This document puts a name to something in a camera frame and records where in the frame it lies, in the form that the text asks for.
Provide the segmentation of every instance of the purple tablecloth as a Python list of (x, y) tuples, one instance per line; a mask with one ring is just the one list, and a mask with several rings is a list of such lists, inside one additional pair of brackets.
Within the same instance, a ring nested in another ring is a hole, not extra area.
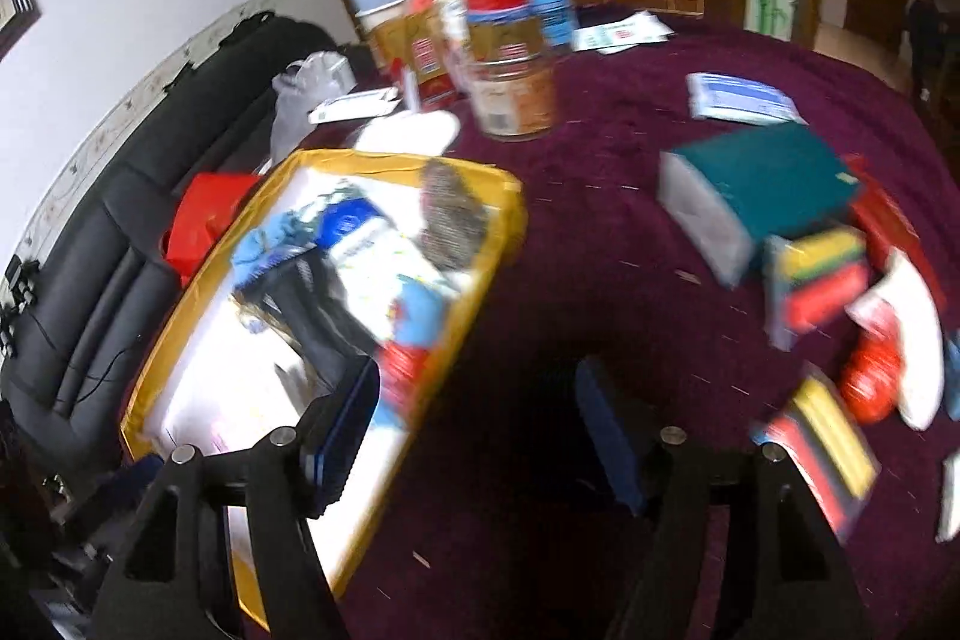
[[(486, 139), (461, 108), (452, 154), (522, 180), (528, 236), (499, 272), (344, 596), (360, 640), (602, 636), (648, 537), (590, 491), (596, 465), (550, 381), (564, 360), (599, 352), (666, 422), (717, 446), (747, 447), (751, 422), (784, 403), (804, 360), (838, 376), (856, 344), (848, 319), (793, 353), (773, 350), (760, 280), (723, 290), (656, 204), (661, 150), (734, 127), (690, 119), (690, 71), (774, 85), (837, 153), (864, 153), (940, 276), (944, 325), (958, 325), (960, 194), (906, 99), (790, 44), (675, 28), (668, 44), (560, 64), (563, 122), (544, 138)], [(893, 415), (867, 435), (883, 472), (847, 550), (878, 636), (891, 637), (960, 554), (960, 541), (934, 543), (941, 461), (960, 446), (960, 424), (940, 413), (918, 434)], [(709, 615), (691, 627), (706, 636)]]

